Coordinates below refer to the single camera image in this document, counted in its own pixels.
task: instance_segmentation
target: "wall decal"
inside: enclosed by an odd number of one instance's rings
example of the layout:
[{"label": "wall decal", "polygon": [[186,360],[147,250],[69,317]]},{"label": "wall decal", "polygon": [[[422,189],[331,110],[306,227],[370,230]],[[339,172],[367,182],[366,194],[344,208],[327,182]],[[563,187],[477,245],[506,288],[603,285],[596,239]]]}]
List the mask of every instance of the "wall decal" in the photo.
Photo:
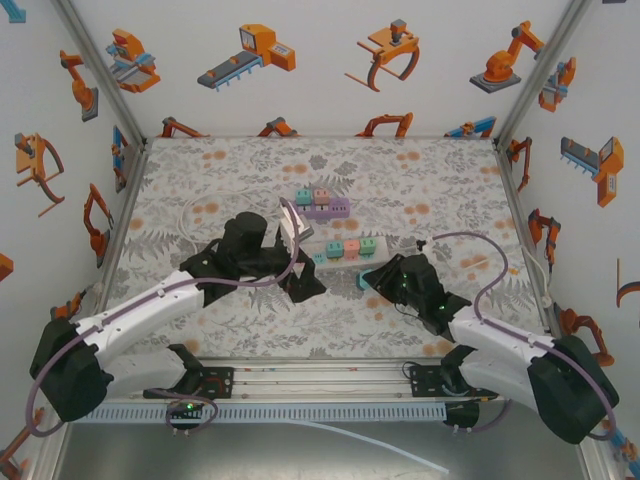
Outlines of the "wall decal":
[{"label": "wall decal", "polygon": [[243,25],[240,27],[240,41],[243,50],[200,75],[200,85],[219,91],[221,85],[229,85],[231,79],[239,79],[241,73],[251,73],[251,69],[256,65],[266,67],[273,64],[287,72],[296,68],[296,52],[277,42],[276,32],[264,25]]},{"label": "wall decal", "polygon": [[520,152],[524,150],[524,172],[522,174],[522,180],[518,186],[518,193],[522,191],[524,187],[529,184],[529,162],[531,161],[531,144],[533,140],[531,137],[525,138],[522,142],[518,143],[517,140],[511,140],[509,148],[507,148],[507,159],[509,165],[513,168],[513,164],[517,163],[520,159]]},{"label": "wall decal", "polygon": [[407,134],[407,130],[413,122],[413,113],[409,112],[406,115],[381,115],[379,117],[372,118],[364,127],[364,130],[356,135],[356,137],[373,137],[373,131],[382,123],[397,123],[398,128],[396,130],[396,138],[404,138]]},{"label": "wall decal", "polygon": [[464,125],[460,125],[458,128],[444,134],[445,137],[471,137],[474,134],[480,133],[481,138],[487,138],[491,136],[493,127],[496,124],[496,117],[487,117],[477,122],[467,122]]},{"label": "wall decal", "polygon": [[107,251],[107,247],[109,246],[111,230],[106,230],[104,233],[102,233],[91,223],[91,208],[93,207],[93,202],[96,202],[98,204],[100,210],[102,210],[102,212],[107,217],[107,221],[109,222],[109,229],[113,228],[113,216],[111,216],[111,212],[107,208],[107,204],[104,202],[102,195],[100,195],[98,188],[93,183],[90,183],[89,197],[84,204],[83,221],[87,232],[89,232],[89,243],[91,244],[91,249],[96,252],[96,265],[98,268],[100,268],[102,266],[102,263],[104,262],[104,256]]},{"label": "wall decal", "polygon": [[518,60],[520,50],[525,45],[535,52],[534,58],[538,58],[544,42],[538,39],[530,30],[531,22],[522,22],[511,30],[513,40],[508,50],[496,52],[487,61],[487,70],[469,79],[476,87],[487,93],[494,93],[507,87],[520,83],[522,80],[513,73],[513,65]]},{"label": "wall decal", "polygon": [[0,282],[13,273],[13,260],[0,253]]},{"label": "wall decal", "polygon": [[203,135],[200,132],[194,130],[193,128],[187,127],[184,123],[178,122],[173,117],[167,117],[162,120],[162,133],[158,135],[158,137],[162,138],[171,138],[176,130],[184,133],[185,135],[189,135],[190,137],[209,137],[210,135]]},{"label": "wall decal", "polygon": [[121,89],[140,93],[160,81],[156,74],[156,59],[144,51],[140,40],[119,28],[113,31],[113,39],[106,48],[114,60],[109,70]]},{"label": "wall decal", "polygon": [[27,11],[18,8],[14,0],[0,0],[0,5],[9,15],[9,23],[25,23],[27,21]]},{"label": "wall decal", "polygon": [[616,137],[611,137],[599,153],[562,137],[560,153],[576,168],[582,167],[583,173],[591,173],[591,179],[598,184],[598,205],[604,208],[616,198],[618,172],[624,167],[624,149]]},{"label": "wall decal", "polygon": [[259,137],[268,137],[273,132],[280,137],[298,137],[298,132],[287,125],[284,118],[278,117],[272,122],[267,122],[267,126],[258,134]]},{"label": "wall decal", "polygon": [[[364,48],[373,55],[371,68],[367,75],[367,81],[365,82],[360,80],[358,77],[350,73],[345,73],[347,77],[351,80],[355,80],[365,87],[369,87],[374,92],[380,91],[376,87],[375,83],[378,70],[383,70],[402,81],[409,78],[409,75],[411,75],[411,72],[416,68],[420,58],[420,47],[418,46],[420,39],[407,30],[406,22],[398,19],[395,22],[391,22],[391,25],[388,28],[378,30],[367,38],[379,47],[371,48],[362,42],[358,42],[358,46]],[[405,67],[402,73],[396,73],[384,66],[397,56],[405,53],[411,54],[411,58],[409,59],[409,64]]]},{"label": "wall decal", "polygon": [[82,121],[88,122],[96,118],[98,116],[98,89],[96,87],[87,88],[84,80],[76,70],[77,66],[84,65],[84,61],[80,55],[67,55],[64,50],[60,50],[60,64],[73,78],[71,91],[76,102],[82,107]]},{"label": "wall decal", "polygon": [[[15,135],[15,146],[18,149],[16,151],[16,173],[22,173],[29,170],[29,176],[20,180],[17,183],[18,187],[21,187],[25,183],[33,180],[42,189],[44,194],[51,202],[47,208],[38,214],[41,217],[56,205],[61,204],[64,201],[64,197],[58,197],[49,188],[48,182],[55,177],[64,173],[64,166],[62,160],[53,145],[45,138],[42,138],[37,133],[25,137],[22,133]],[[48,151],[53,157],[54,162],[58,168],[58,171],[53,175],[47,176],[44,167],[44,154]]]},{"label": "wall decal", "polygon": [[576,57],[571,57],[568,62],[560,62],[556,71],[547,79],[540,95],[538,103],[540,107],[550,112],[555,112],[557,106],[569,94],[569,85],[576,74]]},{"label": "wall decal", "polygon": [[542,239],[542,229],[547,229],[547,242],[544,247],[544,258],[547,259],[549,264],[549,275],[553,271],[553,265],[556,263],[556,241],[558,239],[558,233],[560,233],[560,222],[557,222],[553,217],[543,217],[540,215],[540,209],[536,208],[529,214],[529,231],[531,232],[531,238],[533,244],[538,246],[538,242]]},{"label": "wall decal", "polygon": [[113,157],[113,173],[116,174],[116,193],[127,186],[125,175],[125,155],[124,147],[128,147],[129,142],[117,126],[113,126],[113,143],[111,144],[111,156]]},{"label": "wall decal", "polygon": [[640,292],[640,281],[625,283],[620,286],[620,259],[616,261],[616,306],[620,308],[622,297],[632,292]]},{"label": "wall decal", "polygon": [[562,333],[565,335],[573,335],[582,327],[588,328],[591,331],[593,339],[600,350],[592,354],[593,358],[598,362],[598,365],[601,367],[610,367],[615,363],[615,358],[609,354],[604,337],[602,336],[602,329],[600,329],[598,322],[587,315],[578,315],[571,308],[562,310],[557,303],[553,304],[553,309],[558,318]]}]

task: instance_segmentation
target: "white wall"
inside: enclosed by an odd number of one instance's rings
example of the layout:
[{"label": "white wall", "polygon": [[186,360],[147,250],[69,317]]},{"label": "white wall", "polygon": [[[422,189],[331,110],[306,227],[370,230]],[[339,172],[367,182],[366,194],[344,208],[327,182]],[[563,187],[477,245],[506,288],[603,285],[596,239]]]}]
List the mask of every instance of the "white wall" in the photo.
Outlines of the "white wall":
[{"label": "white wall", "polygon": [[[605,373],[621,396],[616,409],[620,427],[637,443],[640,294],[628,294],[616,308],[616,258],[622,259],[622,284],[640,280],[640,4],[594,3],[561,58],[577,59],[568,97],[555,113],[534,105],[518,129],[518,140],[533,139],[531,181],[520,196],[527,212],[540,208],[562,224],[552,296],[562,308],[590,315],[600,324],[616,359]],[[590,176],[560,160],[563,136],[595,151],[611,136],[619,138],[625,165],[618,174],[617,197],[606,207],[597,205],[597,187]],[[519,163],[514,167],[517,182],[522,176]]]},{"label": "white wall", "polygon": [[[160,83],[123,95],[148,136],[174,116],[214,135],[257,135],[268,121],[283,116],[303,135],[355,135],[367,121],[385,113],[413,111],[410,135],[443,135],[467,121],[495,115],[504,119],[522,85],[491,95],[469,83],[488,58],[506,49],[511,29],[525,20],[546,41],[567,4],[565,0],[388,0],[301,2],[257,0],[77,1],[93,40],[104,49],[115,28],[140,39],[154,55]],[[379,72],[380,93],[348,79],[366,78],[371,54],[356,45],[401,18],[420,38],[421,58],[401,82]],[[297,68],[275,66],[243,74],[219,92],[197,83],[207,70],[241,50],[238,28],[262,23],[278,41],[296,51]],[[111,57],[103,50],[105,61]],[[408,55],[393,64],[401,71]],[[515,72],[526,79],[535,61],[523,49]],[[392,133],[381,127],[380,133]]]},{"label": "white wall", "polygon": [[[49,309],[63,305],[99,279],[95,254],[84,228],[83,205],[93,182],[116,222],[125,192],[116,195],[111,158],[116,117],[100,98],[99,116],[80,119],[80,105],[71,92],[71,76],[60,65],[59,51],[76,54],[51,3],[20,0],[25,24],[9,24],[0,10],[0,253],[14,261],[15,271],[0,283],[0,447],[24,426],[24,407],[31,386],[29,367]],[[88,86],[96,86],[85,67],[78,68]],[[65,200],[42,218],[48,199],[34,182],[16,174],[14,134],[38,132],[58,151],[64,174],[50,182]],[[49,173],[53,160],[45,155]],[[94,208],[94,225],[107,227]]]}]

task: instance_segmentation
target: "table surface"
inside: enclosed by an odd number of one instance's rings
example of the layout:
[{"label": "table surface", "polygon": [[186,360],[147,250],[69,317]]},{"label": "table surface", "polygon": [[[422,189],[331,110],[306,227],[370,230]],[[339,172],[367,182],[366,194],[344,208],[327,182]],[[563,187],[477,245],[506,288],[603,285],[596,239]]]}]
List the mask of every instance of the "table surface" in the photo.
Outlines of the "table surface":
[{"label": "table surface", "polygon": [[[296,190],[316,187],[349,198],[351,216],[312,222],[309,241],[384,235],[392,253],[410,254],[416,240],[429,235],[459,230],[488,235],[507,252],[510,270],[481,308],[542,331],[489,140],[156,139],[109,306],[162,280],[197,248],[219,238],[225,222],[241,211],[268,218],[265,244],[273,244],[277,197],[293,200]],[[203,198],[183,212],[197,197]],[[184,229],[195,242],[178,232],[183,213]],[[430,261],[446,289],[469,299],[502,267],[491,245],[463,237],[437,243]],[[318,272],[327,292],[297,305],[278,287],[239,289],[176,319],[131,351],[184,343],[199,356],[398,358],[442,356],[452,348],[372,290],[358,290],[357,272]]]}]

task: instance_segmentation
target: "power strip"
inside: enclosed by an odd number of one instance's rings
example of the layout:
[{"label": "power strip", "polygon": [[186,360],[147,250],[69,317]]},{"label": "power strip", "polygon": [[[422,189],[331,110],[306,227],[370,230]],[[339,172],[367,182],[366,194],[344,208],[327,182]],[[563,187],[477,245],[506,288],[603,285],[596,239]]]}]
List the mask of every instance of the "power strip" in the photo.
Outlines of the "power strip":
[{"label": "power strip", "polygon": [[356,260],[347,260],[344,256],[341,258],[327,258],[327,243],[331,243],[329,240],[325,242],[303,243],[300,247],[316,264],[316,271],[334,268],[371,268],[377,265],[384,265],[391,260],[386,237],[367,238],[373,238],[376,241],[376,251],[372,255],[358,255]]}]

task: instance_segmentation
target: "white cable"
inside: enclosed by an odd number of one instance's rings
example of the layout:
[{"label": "white cable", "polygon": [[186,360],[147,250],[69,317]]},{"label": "white cable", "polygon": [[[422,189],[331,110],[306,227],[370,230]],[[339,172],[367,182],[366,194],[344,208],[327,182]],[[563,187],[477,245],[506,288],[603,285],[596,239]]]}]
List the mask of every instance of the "white cable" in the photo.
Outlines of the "white cable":
[{"label": "white cable", "polygon": [[422,457],[418,457],[417,455],[414,455],[413,453],[409,453],[406,450],[402,450],[401,448],[395,447],[393,445],[390,445],[388,443],[385,442],[381,442],[380,440],[376,440],[374,438],[369,438],[369,437],[365,437],[364,435],[359,435],[357,433],[354,432],[350,432],[348,430],[343,430],[341,428],[337,428],[337,427],[332,427],[330,425],[324,425],[322,423],[315,423],[315,422],[304,422],[304,421],[299,421],[299,420],[284,420],[283,423],[289,423],[292,425],[300,425],[303,427],[312,427],[312,428],[319,428],[321,430],[328,430],[329,432],[334,432],[334,433],[339,433],[340,435],[346,435],[347,437],[351,437],[351,438],[355,438],[356,440],[361,440],[363,442],[367,442],[370,443],[372,445],[376,445],[378,447],[382,447],[382,448],[386,448],[387,450],[391,450],[392,452],[398,453],[400,455],[402,455],[403,457],[406,457],[410,460],[414,460],[426,467],[429,468],[433,468],[434,470],[437,470],[439,472],[444,473],[445,475],[449,475],[449,469],[441,467],[440,465],[430,462],[429,460],[425,460]]},{"label": "white cable", "polygon": [[267,188],[267,187],[255,187],[255,188],[247,188],[244,190],[239,190],[239,191],[231,191],[231,190],[223,190],[223,189],[218,189],[215,192],[209,192],[206,193],[204,195],[200,195],[198,197],[194,197],[191,198],[190,200],[188,200],[182,207],[182,210],[180,211],[180,215],[178,216],[177,219],[177,223],[176,223],[176,230],[178,232],[178,234],[184,238],[186,241],[188,241],[191,246],[193,247],[194,251],[196,253],[198,253],[199,249],[198,246],[196,245],[196,243],[209,243],[211,241],[211,239],[199,239],[199,238],[195,238],[194,236],[192,236],[185,224],[184,224],[184,216],[185,213],[188,209],[190,209],[191,207],[193,207],[196,203],[201,202],[202,200],[205,200],[207,198],[210,197],[214,197],[214,196],[221,196],[221,195],[237,195],[237,196],[241,196],[247,203],[249,203],[249,205],[251,205],[253,208],[255,208],[258,211],[263,211],[265,209],[264,206],[259,205],[257,202],[255,202],[254,200],[251,199],[250,194],[255,193],[255,192],[267,192],[268,194],[272,195],[274,198],[274,204],[273,207],[269,208],[267,207],[267,214],[264,215],[266,218],[271,218],[271,217],[275,217],[277,216],[276,211],[279,209],[280,206],[280,199],[279,196],[276,195],[273,191],[273,189]]},{"label": "white cable", "polygon": [[525,255],[527,257],[529,257],[529,259],[536,264],[536,266],[538,267],[538,269],[540,270],[540,273],[542,273],[542,279],[544,281],[544,292],[542,294],[542,306],[544,308],[551,308],[551,306],[553,305],[553,298],[551,297],[551,293],[549,293],[549,285],[551,284],[551,276],[547,277],[547,272],[544,270],[544,268],[542,267],[542,265],[540,265],[540,262],[538,262],[538,260],[533,256],[533,254],[529,251],[529,249],[527,247],[525,247],[524,245],[521,245],[522,247],[522,251],[525,253]]}]

